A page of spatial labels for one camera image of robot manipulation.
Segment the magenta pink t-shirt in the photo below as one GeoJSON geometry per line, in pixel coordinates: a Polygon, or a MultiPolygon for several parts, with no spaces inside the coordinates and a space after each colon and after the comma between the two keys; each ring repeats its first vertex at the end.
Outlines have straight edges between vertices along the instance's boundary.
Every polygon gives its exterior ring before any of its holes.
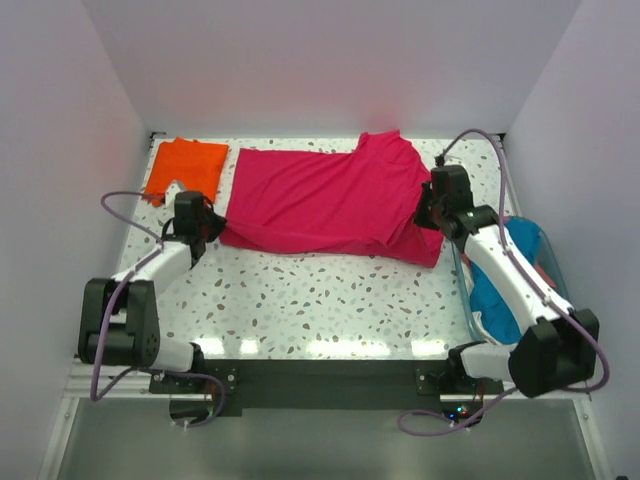
{"type": "Polygon", "coordinates": [[[430,178],[397,131],[363,133],[350,153],[240,151],[222,244],[274,254],[381,256],[436,266],[440,233],[415,225],[430,178]]]}

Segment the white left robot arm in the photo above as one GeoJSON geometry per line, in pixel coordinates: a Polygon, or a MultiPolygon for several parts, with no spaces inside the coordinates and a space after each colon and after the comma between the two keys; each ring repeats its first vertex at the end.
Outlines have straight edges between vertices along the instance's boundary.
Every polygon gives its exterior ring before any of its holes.
{"type": "Polygon", "coordinates": [[[226,226],[201,192],[175,196],[160,243],[134,266],[84,289],[77,355],[85,364],[172,371],[185,392],[200,390],[207,368],[188,341],[163,339],[157,297],[191,270],[226,226]]]}

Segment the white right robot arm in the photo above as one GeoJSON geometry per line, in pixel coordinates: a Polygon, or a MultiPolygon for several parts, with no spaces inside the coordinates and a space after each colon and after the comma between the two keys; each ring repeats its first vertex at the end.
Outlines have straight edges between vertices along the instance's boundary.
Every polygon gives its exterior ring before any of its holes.
{"type": "Polygon", "coordinates": [[[481,379],[510,382],[535,398],[591,379],[599,354],[599,321],[577,310],[527,261],[502,214],[474,203],[460,165],[438,166],[423,183],[414,222],[438,231],[488,277],[521,337],[514,344],[476,341],[451,349],[439,381],[459,393],[481,379]]]}

